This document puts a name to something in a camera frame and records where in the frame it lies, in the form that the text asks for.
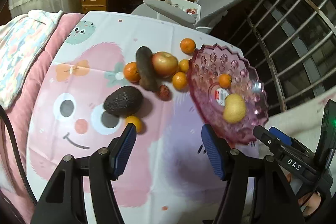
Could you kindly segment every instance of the black cable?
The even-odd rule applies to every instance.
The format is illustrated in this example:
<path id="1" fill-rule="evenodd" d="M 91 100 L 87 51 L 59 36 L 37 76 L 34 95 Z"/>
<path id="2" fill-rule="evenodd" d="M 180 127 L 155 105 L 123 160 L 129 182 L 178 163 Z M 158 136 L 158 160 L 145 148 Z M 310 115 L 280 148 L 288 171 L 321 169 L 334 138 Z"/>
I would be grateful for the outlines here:
<path id="1" fill-rule="evenodd" d="M 312 192 L 306 198 L 306 200 L 301 204 L 300 208 L 302 208 L 308 202 L 308 200 L 312 197 L 312 195 L 315 193 L 315 191 L 316 191 L 316 189 L 317 189 L 317 187 L 319 185 L 319 182 L 320 182 L 321 178 L 324 176 L 325 172 L 328 170 L 328 168 L 330 166 L 330 162 L 331 162 L 331 160 L 333 158 L 333 155 L 334 155 L 334 150 L 333 149 L 329 149 L 329 155 L 326 158 L 325 166 L 324 166 L 323 170 L 321 171 L 321 173 L 320 173 L 317 181 L 315 182 Z"/>
<path id="2" fill-rule="evenodd" d="M 12 124 L 11 124 L 11 122 L 10 122 L 8 116 L 7 116 L 7 113 L 2 108 L 1 105 L 0 105 L 0 117 L 3 119 L 3 121 L 6 125 L 7 131 L 8 131 L 8 134 L 9 134 L 9 138 L 10 138 L 10 142 L 11 142 L 12 148 L 13 148 L 14 157 L 15 157 L 15 160 L 16 160 L 16 165 L 19 168 L 19 172 L 20 172 L 23 184 L 25 185 L 25 188 L 26 188 L 26 191 L 29 195 L 29 198 L 31 199 L 31 201 L 33 202 L 33 204 L 35 206 L 37 204 L 37 200 L 34 196 L 34 193 L 33 193 L 32 189 L 30 188 L 25 170 L 24 170 L 23 165 L 22 165 L 22 161 L 21 161 L 20 154 L 19 154 L 19 149 L 17 148 L 16 139 L 15 139 L 14 131 L 13 131 L 13 128 L 12 128 Z"/>

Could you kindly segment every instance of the cartoon eye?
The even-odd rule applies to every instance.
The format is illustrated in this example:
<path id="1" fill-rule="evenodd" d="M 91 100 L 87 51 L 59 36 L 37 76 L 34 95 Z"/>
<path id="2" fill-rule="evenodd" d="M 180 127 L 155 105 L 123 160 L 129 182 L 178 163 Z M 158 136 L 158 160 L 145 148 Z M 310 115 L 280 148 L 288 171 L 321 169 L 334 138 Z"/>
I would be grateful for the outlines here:
<path id="1" fill-rule="evenodd" d="M 66 121 L 72 118 L 76 108 L 76 101 L 70 93 L 62 93 L 54 102 L 54 115 L 59 121 Z"/>
<path id="2" fill-rule="evenodd" d="M 96 106 L 91 113 L 93 128 L 102 135 L 115 133 L 121 125 L 120 117 L 109 114 L 103 108 L 103 104 Z"/>

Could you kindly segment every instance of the blue gripper pad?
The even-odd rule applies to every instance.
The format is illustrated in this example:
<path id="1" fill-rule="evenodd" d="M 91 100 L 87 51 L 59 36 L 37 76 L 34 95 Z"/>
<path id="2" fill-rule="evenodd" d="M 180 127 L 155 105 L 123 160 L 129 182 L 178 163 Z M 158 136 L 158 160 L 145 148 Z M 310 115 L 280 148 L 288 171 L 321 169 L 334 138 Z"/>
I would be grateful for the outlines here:
<path id="1" fill-rule="evenodd" d="M 291 137 L 287 136 L 285 133 L 281 132 L 279 129 L 275 127 L 271 127 L 268 131 L 271 134 L 273 134 L 276 138 L 280 139 L 284 144 L 292 146 Z"/>
<path id="2" fill-rule="evenodd" d="M 131 155 L 135 140 L 137 138 L 137 129 L 135 126 L 132 126 L 130 131 L 127 133 L 127 136 L 122 143 L 117 156 L 115 158 L 115 170 L 114 175 L 116 177 L 122 175 L 126 168 L 129 156 Z"/>
<path id="3" fill-rule="evenodd" d="M 202 126 L 201 137 L 215 175 L 217 175 L 221 180 L 223 180 L 225 177 L 225 172 L 223 170 L 224 166 L 221 153 L 219 152 L 219 149 L 216 147 L 213 137 L 208 131 L 206 125 Z"/>

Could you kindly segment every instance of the pink glass plate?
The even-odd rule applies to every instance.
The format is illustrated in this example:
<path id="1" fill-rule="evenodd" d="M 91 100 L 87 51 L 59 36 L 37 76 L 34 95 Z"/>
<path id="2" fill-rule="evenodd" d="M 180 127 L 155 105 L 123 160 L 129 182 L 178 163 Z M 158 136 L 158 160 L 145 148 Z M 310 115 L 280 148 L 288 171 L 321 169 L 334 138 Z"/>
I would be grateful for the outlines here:
<path id="1" fill-rule="evenodd" d="M 211 124 L 218 136 L 232 143 L 247 145 L 255 141 L 252 130 L 268 121 L 268 105 L 263 83 L 249 61 L 228 47 L 203 45 L 200 50 L 195 50 L 189 68 L 190 94 L 203 121 Z M 220 88 L 217 78 L 223 73 L 232 78 L 231 87 L 226 91 L 240 94 L 246 102 L 246 115 L 235 124 L 223 119 L 224 107 L 215 97 Z"/>

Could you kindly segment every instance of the person's hand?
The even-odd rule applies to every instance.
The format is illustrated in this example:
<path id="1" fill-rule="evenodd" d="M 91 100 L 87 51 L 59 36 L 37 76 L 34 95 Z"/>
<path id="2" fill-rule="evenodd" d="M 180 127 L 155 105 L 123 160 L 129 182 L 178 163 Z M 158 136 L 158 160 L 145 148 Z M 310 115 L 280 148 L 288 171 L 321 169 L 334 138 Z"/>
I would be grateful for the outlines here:
<path id="1" fill-rule="evenodd" d="M 286 175 L 286 179 L 288 181 L 288 183 L 291 182 L 292 180 L 292 174 L 289 173 Z M 299 203 L 299 206 L 302 205 L 302 203 L 304 203 L 304 201 L 306 200 L 306 198 L 310 195 L 311 193 L 308 193 L 306 195 L 304 195 L 302 198 L 300 198 L 297 202 Z M 320 206 L 321 204 L 321 200 L 322 198 L 320 197 L 320 194 L 318 192 L 315 192 L 310 199 L 306 202 L 305 206 L 306 209 L 303 211 L 303 216 L 309 216 L 311 215 L 313 212 L 315 212 L 317 210 L 317 208 Z"/>

